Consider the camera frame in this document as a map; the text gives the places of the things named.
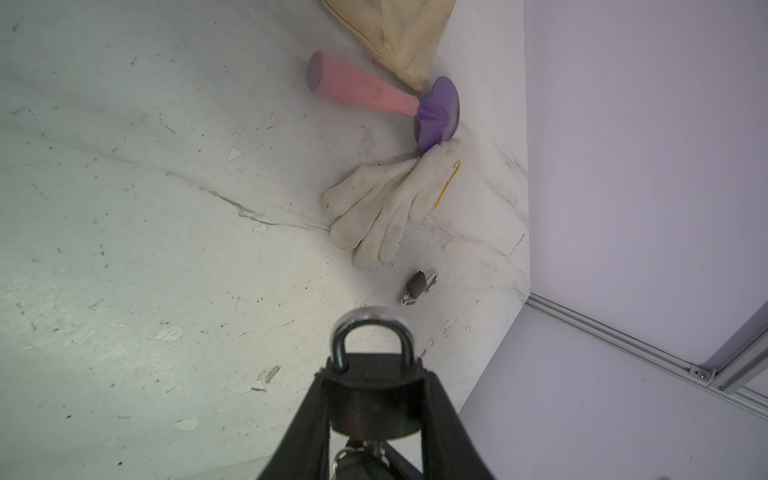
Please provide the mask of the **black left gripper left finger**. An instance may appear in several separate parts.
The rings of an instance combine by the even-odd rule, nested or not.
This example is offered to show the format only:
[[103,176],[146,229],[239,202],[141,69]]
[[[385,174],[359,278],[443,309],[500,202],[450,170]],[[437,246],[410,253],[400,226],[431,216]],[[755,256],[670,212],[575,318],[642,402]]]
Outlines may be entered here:
[[299,409],[259,480],[330,478],[326,372],[316,374]]

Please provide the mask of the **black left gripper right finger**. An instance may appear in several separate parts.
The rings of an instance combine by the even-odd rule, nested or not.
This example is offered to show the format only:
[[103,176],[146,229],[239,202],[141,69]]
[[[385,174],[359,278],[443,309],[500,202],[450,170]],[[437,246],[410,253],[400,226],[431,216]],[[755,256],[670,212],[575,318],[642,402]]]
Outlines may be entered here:
[[425,479],[494,479],[476,451],[438,376],[425,373],[421,406]]

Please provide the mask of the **black padlock silver shackle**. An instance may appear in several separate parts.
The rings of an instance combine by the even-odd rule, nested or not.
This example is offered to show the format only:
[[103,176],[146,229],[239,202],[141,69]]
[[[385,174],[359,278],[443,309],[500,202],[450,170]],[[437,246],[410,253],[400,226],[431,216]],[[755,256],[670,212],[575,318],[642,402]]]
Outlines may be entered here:
[[400,303],[403,306],[414,305],[416,301],[435,285],[438,280],[436,271],[418,271],[406,284],[405,294]]

